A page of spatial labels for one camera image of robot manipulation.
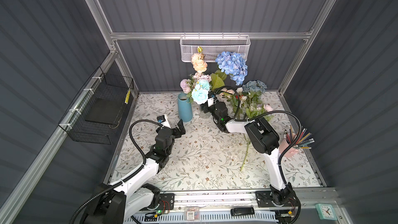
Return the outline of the light blue flower stem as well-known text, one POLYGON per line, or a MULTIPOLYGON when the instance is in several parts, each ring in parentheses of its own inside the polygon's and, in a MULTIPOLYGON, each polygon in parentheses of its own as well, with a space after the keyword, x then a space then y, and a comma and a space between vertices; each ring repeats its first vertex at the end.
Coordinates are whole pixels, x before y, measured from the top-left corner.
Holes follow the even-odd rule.
POLYGON ((200 79, 192 89, 191 97, 193 101, 199 105, 204 104, 208 100, 208 93, 210 91, 210 83, 205 79, 200 79))

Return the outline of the teal ceramic vase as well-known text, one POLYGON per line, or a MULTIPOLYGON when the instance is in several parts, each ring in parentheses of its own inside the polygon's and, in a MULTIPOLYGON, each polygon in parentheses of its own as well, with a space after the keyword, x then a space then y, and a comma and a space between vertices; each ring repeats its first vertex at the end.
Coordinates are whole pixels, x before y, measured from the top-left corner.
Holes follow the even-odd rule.
POLYGON ((183 122, 190 122, 193 118, 192 105, 187 94, 180 93, 178 95, 178 115, 183 122))

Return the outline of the lilac white flower bunch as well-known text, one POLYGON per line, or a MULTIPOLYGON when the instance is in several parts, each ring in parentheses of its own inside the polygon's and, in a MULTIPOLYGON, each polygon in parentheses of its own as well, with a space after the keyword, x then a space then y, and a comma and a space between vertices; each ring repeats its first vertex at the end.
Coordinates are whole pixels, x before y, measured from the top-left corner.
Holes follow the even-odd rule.
POLYGON ((190 77, 188 79, 183 79, 180 82, 180 87, 182 88, 182 90, 185 94, 188 94, 195 88, 197 81, 199 81, 201 79, 206 80, 209 83, 211 82, 210 75, 196 72, 194 75, 190 75, 190 77))

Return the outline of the peach peony stem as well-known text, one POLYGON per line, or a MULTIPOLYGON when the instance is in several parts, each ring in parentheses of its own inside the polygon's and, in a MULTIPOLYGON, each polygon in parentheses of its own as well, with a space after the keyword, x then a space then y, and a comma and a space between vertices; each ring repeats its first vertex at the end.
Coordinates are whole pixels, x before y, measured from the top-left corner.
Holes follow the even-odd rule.
POLYGON ((207 70, 208 64, 205 61, 205 55, 203 54, 202 47, 197 47, 197 53, 192 55, 191 63, 197 73, 204 73, 207 70))

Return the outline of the blue hydrangea flower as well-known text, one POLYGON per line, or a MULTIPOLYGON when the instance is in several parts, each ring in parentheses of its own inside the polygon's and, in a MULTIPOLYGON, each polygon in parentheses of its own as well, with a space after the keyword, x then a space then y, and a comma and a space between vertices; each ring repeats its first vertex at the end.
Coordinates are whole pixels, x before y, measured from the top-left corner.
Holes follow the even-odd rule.
POLYGON ((218 68, 230 76, 237 86, 243 85, 248 75, 248 66, 240 53, 223 51, 217 55, 215 62, 218 64, 218 68))

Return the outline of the orange gerbera flower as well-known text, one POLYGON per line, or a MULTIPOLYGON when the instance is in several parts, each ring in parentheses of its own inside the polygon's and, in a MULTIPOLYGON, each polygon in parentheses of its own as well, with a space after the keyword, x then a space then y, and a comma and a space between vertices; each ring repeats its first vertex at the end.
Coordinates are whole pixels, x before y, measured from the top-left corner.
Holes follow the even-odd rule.
POLYGON ((244 140, 246 142, 246 150, 245 150, 245 155, 244 155, 243 161, 242 161, 240 169, 239 169, 240 172, 242 172, 244 170, 244 166, 245 166, 248 154, 249 154, 249 146, 251 144, 250 139, 245 134, 244 134, 244 140))

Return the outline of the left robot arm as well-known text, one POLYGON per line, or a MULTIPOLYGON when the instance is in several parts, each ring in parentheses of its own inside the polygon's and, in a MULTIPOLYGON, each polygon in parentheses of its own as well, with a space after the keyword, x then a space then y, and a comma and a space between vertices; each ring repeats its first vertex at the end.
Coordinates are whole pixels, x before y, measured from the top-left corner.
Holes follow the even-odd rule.
POLYGON ((144 153, 136 141, 131 140, 143 158, 142 163, 121 179, 98 185, 91 198, 72 215, 71 224, 77 217, 82 224, 122 224, 143 208, 158 207, 160 189, 147 181, 166 166, 175 140, 186 130, 182 120, 171 128, 166 115, 157 117, 154 124, 158 126, 157 135, 149 152, 144 153))

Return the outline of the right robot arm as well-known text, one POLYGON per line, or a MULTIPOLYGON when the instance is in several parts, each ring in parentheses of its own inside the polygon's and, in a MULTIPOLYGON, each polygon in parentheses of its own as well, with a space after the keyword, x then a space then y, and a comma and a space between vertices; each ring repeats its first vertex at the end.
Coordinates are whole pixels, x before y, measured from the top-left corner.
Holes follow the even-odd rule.
POLYGON ((279 151, 278 133, 264 118, 270 114, 286 114, 286 111, 271 111, 260 116, 246 120, 236 120, 228 115, 228 109, 224 102, 204 103, 200 105, 203 113, 211 113, 214 123, 224 133, 241 133, 249 137, 255 150, 264 155, 265 164, 270 176, 270 189, 272 203, 275 206, 283 206, 290 198, 294 197, 292 186, 287 183, 283 173, 279 151))

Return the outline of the small purple sprig stem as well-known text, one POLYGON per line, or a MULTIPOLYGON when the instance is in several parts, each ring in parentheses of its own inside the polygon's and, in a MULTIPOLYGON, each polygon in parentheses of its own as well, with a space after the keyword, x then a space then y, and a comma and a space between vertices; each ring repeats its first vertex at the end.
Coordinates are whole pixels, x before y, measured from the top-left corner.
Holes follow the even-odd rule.
POLYGON ((245 114, 247 118, 254 118, 273 110, 269 104, 250 104, 245 108, 245 114))

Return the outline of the yellow marker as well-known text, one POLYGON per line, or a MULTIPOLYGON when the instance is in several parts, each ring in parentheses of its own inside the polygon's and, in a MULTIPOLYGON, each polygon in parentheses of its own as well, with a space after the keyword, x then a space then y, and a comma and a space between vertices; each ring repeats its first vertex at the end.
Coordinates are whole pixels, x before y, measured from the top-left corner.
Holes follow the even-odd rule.
POLYGON ((129 99, 130 99, 130 95, 131 95, 131 90, 129 89, 126 93, 125 99, 124 99, 124 103, 128 104, 129 103, 129 99))

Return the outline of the black pad in basket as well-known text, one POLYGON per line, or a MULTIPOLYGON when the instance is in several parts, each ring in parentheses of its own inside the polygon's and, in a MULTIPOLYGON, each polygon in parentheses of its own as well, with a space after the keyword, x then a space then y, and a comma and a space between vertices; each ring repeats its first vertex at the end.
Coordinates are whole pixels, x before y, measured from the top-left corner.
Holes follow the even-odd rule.
POLYGON ((121 102, 96 99, 87 115, 85 121, 100 124, 115 124, 122 114, 123 105, 121 102))

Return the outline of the pink pencil cup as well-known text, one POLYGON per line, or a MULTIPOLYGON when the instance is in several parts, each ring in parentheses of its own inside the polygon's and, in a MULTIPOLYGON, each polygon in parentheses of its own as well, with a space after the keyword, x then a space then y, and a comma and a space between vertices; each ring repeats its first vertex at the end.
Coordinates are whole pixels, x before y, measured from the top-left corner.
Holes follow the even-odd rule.
MULTIPOLYGON (((287 142, 286 139, 283 139, 280 144, 279 144, 279 153, 280 155, 283 153, 283 151, 288 148, 289 144, 287 142)), ((290 148, 285 154, 284 157, 285 158, 291 158, 293 156, 295 156, 296 154, 298 154, 300 151, 294 147, 290 148)))

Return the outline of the black remote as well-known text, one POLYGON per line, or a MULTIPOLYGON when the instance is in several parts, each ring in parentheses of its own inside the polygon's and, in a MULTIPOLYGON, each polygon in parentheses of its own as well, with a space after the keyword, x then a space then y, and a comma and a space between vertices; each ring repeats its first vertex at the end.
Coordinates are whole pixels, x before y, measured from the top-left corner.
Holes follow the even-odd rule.
POLYGON ((235 207, 231 209, 232 216, 247 216, 247 215, 254 215, 255 211, 253 207, 235 207))

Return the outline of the coloured pencils bunch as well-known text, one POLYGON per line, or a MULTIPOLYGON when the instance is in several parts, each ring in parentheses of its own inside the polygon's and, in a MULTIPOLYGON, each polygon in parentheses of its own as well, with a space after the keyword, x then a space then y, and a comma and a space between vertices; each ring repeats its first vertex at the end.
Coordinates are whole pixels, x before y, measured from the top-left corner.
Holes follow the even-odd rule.
POLYGON ((305 149, 315 142, 313 134, 310 133, 306 128, 304 128, 298 135, 293 133, 292 127, 290 127, 289 130, 285 130, 285 141, 287 145, 293 143, 296 137, 297 141, 294 143, 293 146, 293 148, 296 149, 305 149))

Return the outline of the teal desk clock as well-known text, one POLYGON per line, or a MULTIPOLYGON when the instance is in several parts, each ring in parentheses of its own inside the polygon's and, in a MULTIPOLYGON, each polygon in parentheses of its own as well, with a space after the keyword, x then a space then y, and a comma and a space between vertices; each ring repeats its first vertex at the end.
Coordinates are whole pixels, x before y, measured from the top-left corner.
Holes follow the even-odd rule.
POLYGON ((315 205, 319 219, 321 220, 337 220, 334 208, 330 204, 318 203, 315 205))

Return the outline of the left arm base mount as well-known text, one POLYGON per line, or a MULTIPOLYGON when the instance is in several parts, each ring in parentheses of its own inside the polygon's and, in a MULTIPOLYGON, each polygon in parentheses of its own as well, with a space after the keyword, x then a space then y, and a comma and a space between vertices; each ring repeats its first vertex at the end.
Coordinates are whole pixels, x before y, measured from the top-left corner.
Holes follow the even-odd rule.
POLYGON ((171 211, 174 209, 175 194, 161 193, 154 196, 152 203, 149 207, 144 207, 141 211, 171 211))

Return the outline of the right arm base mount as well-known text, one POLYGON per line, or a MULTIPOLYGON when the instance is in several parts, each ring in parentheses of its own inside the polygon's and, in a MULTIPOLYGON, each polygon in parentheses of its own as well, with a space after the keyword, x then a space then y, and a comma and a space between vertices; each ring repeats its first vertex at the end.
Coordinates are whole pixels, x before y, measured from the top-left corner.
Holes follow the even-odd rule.
POLYGON ((258 207, 298 207, 295 196, 287 189, 256 191, 255 196, 258 207))

